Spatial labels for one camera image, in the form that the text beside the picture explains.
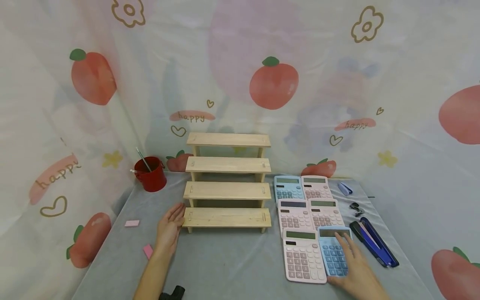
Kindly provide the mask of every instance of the yellow star print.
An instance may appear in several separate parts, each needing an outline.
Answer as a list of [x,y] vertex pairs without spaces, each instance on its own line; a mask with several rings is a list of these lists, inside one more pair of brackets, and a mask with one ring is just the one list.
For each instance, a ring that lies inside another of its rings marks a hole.
[[105,159],[105,161],[102,164],[102,167],[104,168],[108,166],[112,166],[113,168],[116,169],[119,167],[119,162],[123,160],[123,156],[120,155],[118,150],[113,152],[112,154],[110,153],[103,154],[103,158]]
[[239,153],[242,153],[242,152],[247,150],[247,148],[245,148],[245,147],[232,147],[232,148],[233,148],[233,151],[235,151],[235,155],[237,155]]
[[398,161],[398,158],[392,156],[392,152],[390,152],[390,150],[387,150],[384,153],[379,152],[378,157],[380,158],[380,161],[378,162],[379,166],[386,165],[389,168],[393,168]]

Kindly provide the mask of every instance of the blue calculator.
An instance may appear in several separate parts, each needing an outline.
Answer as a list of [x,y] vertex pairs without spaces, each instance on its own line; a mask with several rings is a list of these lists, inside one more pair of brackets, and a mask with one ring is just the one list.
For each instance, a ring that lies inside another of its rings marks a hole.
[[341,237],[344,233],[352,237],[352,231],[348,227],[322,226],[318,228],[318,242],[322,250],[327,275],[343,277],[348,274],[348,267],[342,246],[336,240],[335,232]]
[[305,195],[301,188],[301,177],[290,175],[279,175],[274,177],[275,199],[292,199],[305,201]]

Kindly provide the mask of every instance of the calculator display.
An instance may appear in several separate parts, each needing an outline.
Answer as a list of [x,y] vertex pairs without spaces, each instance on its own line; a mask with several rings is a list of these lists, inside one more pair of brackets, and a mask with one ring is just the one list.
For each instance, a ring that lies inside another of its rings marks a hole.
[[298,179],[293,178],[277,178],[276,181],[280,183],[299,183]]
[[287,231],[287,238],[315,240],[315,234],[310,232]]
[[308,177],[304,177],[304,178],[303,178],[303,182],[325,183],[325,179],[324,179],[324,178],[308,178]]
[[310,201],[312,206],[336,206],[333,201]]
[[283,206],[283,207],[307,207],[307,204],[305,202],[281,201],[280,206]]
[[343,237],[343,234],[346,233],[350,235],[349,230],[336,230],[336,229],[320,229],[320,236],[325,237],[325,238],[334,238],[335,237],[335,232],[338,233],[341,237]]

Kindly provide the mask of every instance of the table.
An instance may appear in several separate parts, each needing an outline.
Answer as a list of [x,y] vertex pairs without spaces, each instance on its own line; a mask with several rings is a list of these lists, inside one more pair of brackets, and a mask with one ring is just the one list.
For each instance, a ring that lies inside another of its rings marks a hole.
[[[74,300],[132,299],[147,264],[142,248],[154,245],[158,220],[175,202],[182,201],[189,179],[189,174],[167,173],[167,185],[158,192],[148,193],[139,185],[134,187]],[[273,176],[267,176],[265,181],[272,183]],[[340,181],[353,190],[352,195],[345,197],[339,191]],[[365,210],[363,216],[371,221],[399,260],[399,267],[383,268],[354,237],[391,299],[432,299],[359,183],[352,179],[330,179],[329,185],[345,223],[356,219],[348,206],[353,201],[359,203]],[[183,229],[164,291],[171,293],[176,285],[181,285],[186,289],[185,300],[352,299],[329,284],[287,281],[275,201],[268,201],[266,207],[270,210],[272,227],[264,234],[257,228],[194,228],[192,234]],[[140,226],[125,228],[127,220],[140,220]]]

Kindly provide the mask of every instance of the hand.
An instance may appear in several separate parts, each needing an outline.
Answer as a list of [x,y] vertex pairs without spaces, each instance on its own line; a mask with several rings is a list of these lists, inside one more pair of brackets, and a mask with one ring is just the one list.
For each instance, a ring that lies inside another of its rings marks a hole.
[[177,241],[183,224],[185,204],[177,203],[171,207],[158,222],[154,252],[171,257],[177,249]]
[[344,289],[357,300],[389,300],[387,293],[368,265],[368,261],[348,234],[345,241],[335,233],[337,241],[343,248],[348,265],[346,277],[327,277],[328,283]]

